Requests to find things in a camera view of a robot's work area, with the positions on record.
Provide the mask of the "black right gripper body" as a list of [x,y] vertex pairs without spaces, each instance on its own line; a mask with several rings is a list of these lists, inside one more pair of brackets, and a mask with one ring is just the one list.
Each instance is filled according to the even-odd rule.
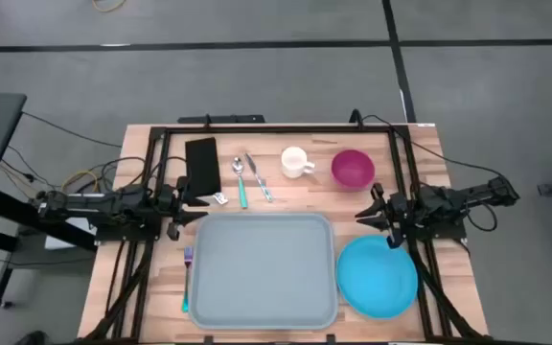
[[399,228],[401,230],[408,214],[408,201],[402,193],[394,193],[390,197],[384,197],[384,189],[380,183],[375,183],[371,189],[373,199],[383,198],[385,201],[384,209],[376,216],[385,216],[390,222],[390,228]]

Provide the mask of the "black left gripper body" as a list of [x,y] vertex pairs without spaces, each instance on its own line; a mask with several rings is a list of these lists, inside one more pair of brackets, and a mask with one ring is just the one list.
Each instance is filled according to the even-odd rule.
[[182,198],[188,195],[189,178],[180,176],[174,185],[162,183],[154,190],[153,204],[164,217],[171,217],[175,221],[176,214],[184,210]]

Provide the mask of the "black smartphone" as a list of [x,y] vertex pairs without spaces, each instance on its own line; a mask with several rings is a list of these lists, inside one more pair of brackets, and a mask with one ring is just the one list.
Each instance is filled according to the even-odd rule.
[[189,191],[194,196],[211,196],[221,191],[217,141],[214,137],[185,143]]

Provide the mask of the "magenta plastic bowl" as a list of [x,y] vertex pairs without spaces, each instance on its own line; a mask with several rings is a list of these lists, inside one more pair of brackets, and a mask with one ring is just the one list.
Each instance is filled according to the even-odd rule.
[[345,149],[337,153],[331,163],[334,182],[351,191],[366,189],[376,177],[376,168],[370,156],[361,150]]

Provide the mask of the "metal spoon teal handle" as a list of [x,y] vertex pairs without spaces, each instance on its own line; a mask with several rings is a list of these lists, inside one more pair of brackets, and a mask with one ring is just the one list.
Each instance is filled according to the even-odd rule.
[[245,192],[244,182],[242,178],[243,173],[243,163],[239,157],[235,157],[232,162],[232,170],[236,174],[238,179],[238,186],[239,186],[239,198],[240,198],[240,204],[243,209],[246,209],[248,207],[248,200]]

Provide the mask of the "blue round plate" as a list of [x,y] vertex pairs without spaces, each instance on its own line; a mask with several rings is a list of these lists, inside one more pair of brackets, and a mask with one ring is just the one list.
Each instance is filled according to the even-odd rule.
[[372,319],[392,319],[416,300],[418,274],[405,249],[387,238],[363,236],[349,241],[336,262],[336,284],[343,299]]

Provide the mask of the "purple fork teal handle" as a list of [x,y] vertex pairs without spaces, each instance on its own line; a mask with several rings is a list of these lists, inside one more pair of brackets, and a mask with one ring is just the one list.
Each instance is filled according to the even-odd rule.
[[184,248],[184,265],[185,265],[185,284],[182,300],[182,311],[187,312],[189,310],[189,284],[191,279],[191,266],[193,262],[194,249],[191,246]]

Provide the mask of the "metal knife teal handle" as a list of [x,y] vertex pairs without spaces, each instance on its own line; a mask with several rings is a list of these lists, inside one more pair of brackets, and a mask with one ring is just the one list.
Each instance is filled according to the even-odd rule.
[[261,188],[262,190],[262,193],[265,197],[265,199],[268,201],[268,202],[272,202],[273,201],[273,197],[270,193],[270,191],[268,190],[268,188],[266,187],[265,185],[265,182],[262,180],[261,176],[259,175],[258,173],[258,170],[257,170],[257,167],[256,167],[256,164],[254,162],[254,160],[252,159],[251,155],[248,154],[248,153],[244,153],[243,154],[243,157],[245,158],[247,164],[248,164],[248,167],[250,169],[250,171],[252,171],[259,187]]

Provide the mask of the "white ceramic mug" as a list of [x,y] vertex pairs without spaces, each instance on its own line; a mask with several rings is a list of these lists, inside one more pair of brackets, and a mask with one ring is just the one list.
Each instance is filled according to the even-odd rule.
[[304,174],[314,173],[315,164],[307,153],[299,147],[288,147],[281,154],[283,174],[288,178],[299,178]]

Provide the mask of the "gray plastic tray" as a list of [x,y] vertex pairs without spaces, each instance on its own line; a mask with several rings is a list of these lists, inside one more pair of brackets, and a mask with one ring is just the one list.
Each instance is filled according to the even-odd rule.
[[189,315],[208,330],[321,330],[335,321],[334,230],[322,215],[219,214],[196,229]]

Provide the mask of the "black power strip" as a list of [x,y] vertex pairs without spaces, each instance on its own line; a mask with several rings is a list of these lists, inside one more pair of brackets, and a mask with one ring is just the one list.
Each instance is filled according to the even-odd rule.
[[180,117],[177,119],[179,124],[265,124],[265,117],[261,114],[249,115],[210,115],[196,117]]

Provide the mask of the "black metal table frame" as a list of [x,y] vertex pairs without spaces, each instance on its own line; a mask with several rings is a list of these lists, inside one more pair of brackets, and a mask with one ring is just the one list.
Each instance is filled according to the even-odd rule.
[[[152,138],[149,125],[131,125],[126,130],[121,151],[123,163],[115,175],[117,186],[127,184],[142,169],[142,158],[169,157],[166,178],[175,181],[184,173],[185,143],[214,137],[218,146],[221,186],[228,202],[212,204],[213,213],[236,213],[237,178],[231,163],[246,152],[254,159],[258,173],[266,180],[273,201],[265,200],[253,175],[244,183],[253,212],[312,212],[325,216],[332,224],[334,246],[341,249],[353,239],[368,235],[371,228],[355,221],[355,214],[372,201],[368,192],[348,192],[339,187],[331,174],[333,157],[341,150],[356,149],[368,153],[374,162],[379,183],[387,194],[399,187],[408,187],[414,178],[425,183],[447,186],[449,173],[441,154],[442,148],[435,127],[406,125],[403,132],[413,140],[407,149],[400,135],[389,135],[384,125],[370,124],[358,128],[352,124],[284,125],[176,125],[172,139],[164,144]],[[288,178],[282,172],[281,154],[288,147],[304,150],[315,164],[314,173]],[[140,317],[139,339],[146,345],[199,343],[211,338],[215,343],[267,343],[270,345],[303,345],[323,343],[334,338],[350,342],[414,342],[425,337],[421,314],[427,311],[431,329],[442,330],[440,312],[433,297],[424,304],[414,304],[391,320],[373,320],[357,313],[346,303],[338,307],[332,325],[318,331],[307,330],[203,330],[181,309],[184,288],[183,249],[195,239],[193,225],[184,228],[178,241],[162,237],[154,246],[146,299]]]

